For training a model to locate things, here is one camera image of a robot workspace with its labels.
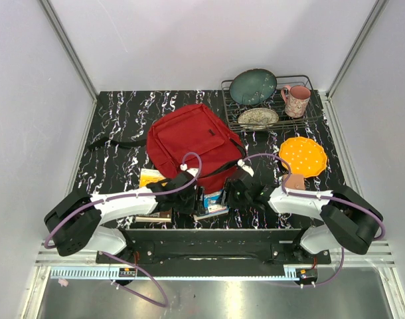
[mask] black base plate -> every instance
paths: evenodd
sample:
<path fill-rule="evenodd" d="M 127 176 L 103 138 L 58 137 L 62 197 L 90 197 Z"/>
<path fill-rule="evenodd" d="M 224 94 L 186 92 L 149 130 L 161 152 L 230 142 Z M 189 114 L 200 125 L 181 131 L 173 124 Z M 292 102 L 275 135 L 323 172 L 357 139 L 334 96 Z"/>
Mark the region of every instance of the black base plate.
<path fill-rule="evenodd" d="M 124 231 L 127 248 L 118 257 L 138 264 L 153 276 L 281 276 L 283 264 L 313 264 L 313 257 L 299 261 L 289 251 L 299 230 L 132 230 Z M 97 254 L 97 263 L 116 264 Z M 330 264 L 328 255 L 317 263 Z"/>

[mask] table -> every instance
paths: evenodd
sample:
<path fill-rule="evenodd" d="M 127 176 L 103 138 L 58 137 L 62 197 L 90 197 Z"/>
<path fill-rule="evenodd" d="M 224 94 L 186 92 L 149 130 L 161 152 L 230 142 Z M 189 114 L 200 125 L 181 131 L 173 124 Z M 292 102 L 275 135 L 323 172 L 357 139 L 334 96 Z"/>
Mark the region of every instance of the table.
<path fill-rule="evenodd" d="M 144 138 L 152 123 L 162 116 L 187 104 L 204 103 L 224 119 L 220 90 L 189 91 L 115 91 L 101 92 L 90 126 L 86 145 L 102 135 L 116 140 Z M 316 105 L 323 113 L 322 105 Z M 327 169 L 318 177 L 305 180 L 306 189 L 323 191 L 344 184 L 339 158 L 324 116 L 305 128 L 281 132 L 243 132 L 242 143 L 248 154 L 276 153 L 283 141 L 295 136 L 311 138 L 322 145 L 329 161 Z M 285 173 L 283 167 L 272 158 L 251 160 L 255 176 L 261 183 L 279 185 Z M 85 150 L 78 168 L 75 187 L 89 193 L 117 193 L 139 187 L 141 168 L 153 168 L 145 147 L 122 150 L 106 146 L 102 150 Z M 132 218 L 118 219 L 106 224 L 122 229 L 290 229 L 317 224 L 307 217 L 292 214 L 278 215 L 273 212 L 230 211 L 229 214 L 195 222 L 192 217 L 173 213 L 172 223 L 133 223 Z"/>

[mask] pink mug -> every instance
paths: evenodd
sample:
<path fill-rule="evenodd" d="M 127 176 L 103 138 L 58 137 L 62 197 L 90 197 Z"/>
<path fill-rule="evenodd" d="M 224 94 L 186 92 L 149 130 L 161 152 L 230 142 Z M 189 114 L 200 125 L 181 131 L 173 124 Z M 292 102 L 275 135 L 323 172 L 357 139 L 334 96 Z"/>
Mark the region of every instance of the pink mug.
<path fill-rule="evenodd" d="M 288 98 L 284 90 L 288 89 Z M 300 118 L 306 111 L 306 106 L 310 101 L 310 90 L 302 85 L 290 87 L 285 85 L 281 89 L 281 96 L 285 101 L 285 113 L 291 118 Z"/>

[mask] metal frame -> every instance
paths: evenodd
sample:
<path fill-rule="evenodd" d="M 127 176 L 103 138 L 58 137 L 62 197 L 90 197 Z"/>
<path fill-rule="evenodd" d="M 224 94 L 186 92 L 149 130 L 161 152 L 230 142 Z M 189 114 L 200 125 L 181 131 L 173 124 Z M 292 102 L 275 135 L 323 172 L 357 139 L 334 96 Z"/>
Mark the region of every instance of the metal frame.
<path fill-rule="evenodd" d="M 92 84 L 92 81 L 90 80 L 90 77 L 88 76 L 86 70 L 84 69 L 83 64 L 80 62 L 80 59 L 78 58 L 78 55 L 74 50 L 74 47 L 72 46 L 71 41 L 68 38 L 65 29 L 62 26 L 62 23 L 58 15 L 56 14 L 52 3 L 50 2 L 50 0 L 38 0 L 38 1 L 42 6 L 43 11 L 46 14 L 46 17 L 48 18 L 50 24 L 52 25 L 52 28 L 54 29 L 56 35 L 58 36 L 58 39 L 62 47 L 64 48 L 66 54 L 68 55 L 68 58 L 70 58 L 71 64 L 76 69 L 78 76 L 82 80 L 83 85 L 85 86 L 86 90 L 88 91 L 92 99 L 96 100 L 99 93 L 95 89 L 95 86 Z"/>
<path fill-rule="evenodd" d="M 356 57 L 356 54 L 359 52 L 362 44 L 364 43 L 366 37 L 374 27 L 376 21 L 380 17 L 381 13 L 383 12 L 384 8 L 387 6 L 388 0 L 376 0 L 374 6 L 372 7 L 368 17 L 366 18 L 362 29 L 359 31 L 359 34 L 356 37 L 352 47 L 350 48 L 349 53 L 344 60 L 344 63 L 341 65 L 337 75 L 334 78 L 332 85 L 329 87 L 327 91 L 328 97 L 332 97 L 337 90 L 338 85 L 340 85 L 344 75 L 346 74 L 347 70 L 349 69 L 353 59 Z"/>
<path fill-rule="evenodd" d="M 49 21 L 51 22 L 52 26 L 62 46 L 64 47 L 67 55 L 70 57 L 74 68 L 77 70 L 79 77 L 82 79 L 86 89 L 88 90 L 90 96 L 96 101 L 98 97 L 98 93 L 94 88 L 89 76 L 87 75 L 86 71 L 84 70 L 80 59 L 78 58 L 74 48 L 71 45 L 64 28 L 54 11 L 53 6 L 51 5 L 49 0 L 39 0 L 39 3 L 42 5 Z M 358 53 L 359 49 L 361 48 L 363 42 L 365 41 L 367 35 L 369 34 L 370 30 L 373 28 L 376 20 L 386 7 L 388 0 L 377 0 L 374 4 L 368 18 L 366 19 L 360 33 L 358 34 L 355 42 L 352 45 L 343 65 L 341 66 L 338 74 L 336 75 L 330 89 L 326 94 L 321 94 L 321 100 L 323 103 L 323 107 L 325 110 L 325 117 L 329 122 L 329 127 L 331 129 L 331 134 L 333 136 L 335 146 L 337 149 L 337 153 L 340 159 L 341 166 L 343 168 L 343 173 L 345 175 L 346 182 L 358 193 L 362 195 L 362 189 L 358 183 L 357 175 L 353 169 L 353 164 L 351 161 L 351 157 L 349 155 L 347 145 L 345 143 L 345 139 L 343 137 L 343 133 L 341 130 L 341 126 L 339 124 L 338 118 L 336 116 L 333 103 L 331 97 L 334 95 L 338 85 L 342 81 L 346 71 L 349 69 L 355 55 Z M 96 107 L 96 103 L 94 103 L 94 109 L 90 114 L 88 119 L 87 127 L 85 130 L 84 137 L 82 138 L 82 143 L 80 146 L 80 150 L 78 152 L 78 156 L 76 158 L 76 165 L 74 166 L 74 171 L 72 172 L 72 176 L 70 178 L 70 183 L 68 184 L 68 189 L 66 192 L 68 193 L 71 190 L 71 187 L 74 184 L 74 178 L 76 174 L 76 170 L 78 167 L 78 163 L 80 162 L 80 157 L 83 152 L 84 143 L 86 141 L 86 136 L 88 133 L 88 129 L 90 127 L 90 123 L 92 121 L 92 116 Z M 27 300 L 25 302 L 23 313 L 21 314 L 21 318 L 32 318 L 35 319 L 37 314 L 39 313 L 39 308 L 42 302 L 44 290 L 46 288 L 47 280 L 50 276 L 51 269 L 58 266 L 85 266 L 89 269 L 97 266 L 107 266 L 95 263 L 96 253 L 89 252 L 89 251 L 80 251 L 78 254 L 72 255 L 68 258 L 59 257 L 56 251 L 44 251 L 43 246 L 40 250 L 38 259 L 36 261 L 36 266 L 34 267 L 34 275 L 31 281 L 31 285 L 29 288 L 29 293 L 27 296 Z M 339 259 L 341 258 L 340 252 L 331 251 L 331 260 L 333 263 L 338 263 Z M 310 267 L 311 265 L 295 265 L 298 268 L 305 268 Z M 386 292 L 386 297 L 388 299 L 388 303 L 393 313 L 394 318 L 405 318 L 405 295 L 400 284 L 400 279 L 398 277 L 398 273 L 386 241 L 379 241 L 375 242 L 371 245 L 367 255 L 359 256 L 353 255 L 349 252 L 346 252 L 346 259 L 344 263 L 344 267 L 374 267 L 378 270 L 380 274 L 384 290 Z M 291 270 L 293 269 L 293 265 L 285 266 L 286 269 Z"/>
<path fill-rule="evenodd" d="M 357 179 L 355 168 L 353 166 L 353 162 L 351 160 L 347 143 L 344 139 L 341 125 L 338 121 L 332 98 L 327 97 L 326 93 L 321 93 L 320 96 L 323 103 L 323 109 L 325 110 L 325 117 L 329 123 L 329 129 L 331 130 L 331 135 L 333 137 L 337 155 L 339 157 L 341 168 L 343 170 L 345 181 L 360 195 L 363 195 L 361 186 Z M 391 251 L 384 251 L 384 254 L 376 256 L 371 254 L 373 247 L 375 247 L 374 250 L 377 250 L 377 245 L 381 245 L 383 243 L 388 246 L 388 243 L 386 241 L 378 241 L 372 243 L 368 253 L 365 255 L 365 262 L 368 263 L 371 267 L 378 270 L 378 273 L 381 277 L 382 285 L 386 292 L 388 304 L 390 305 L 390 309 L 392 311 L 393 318 L 405 318 L 405 293 L 400 283 L 400 278 L 398 276 Z M 338 251 L 334 253 L 331 251 L 331 260 L 334 261 L 334 259 L 337 258 L 337 255 L 339 255 Z M 348 253 L 346 253 L 344 267 L 346 267 L 346 261 L 348 257 L 353 258 L 352 256 L 349 256 Z"/>

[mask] yellow plate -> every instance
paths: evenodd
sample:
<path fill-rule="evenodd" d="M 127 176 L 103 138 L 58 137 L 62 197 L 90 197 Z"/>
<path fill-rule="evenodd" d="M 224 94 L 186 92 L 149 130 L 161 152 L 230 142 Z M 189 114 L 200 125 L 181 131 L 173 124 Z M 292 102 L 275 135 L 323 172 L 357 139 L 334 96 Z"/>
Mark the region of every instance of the yellow plate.
<path fill-rule="evenodd" d="M 305 178 L 318 176 L 327 168 L 328 157 L 323 147 L 301 136 L 282 143 L 280 157 L 288 162 L 294 174 L 303 174 Z"/>

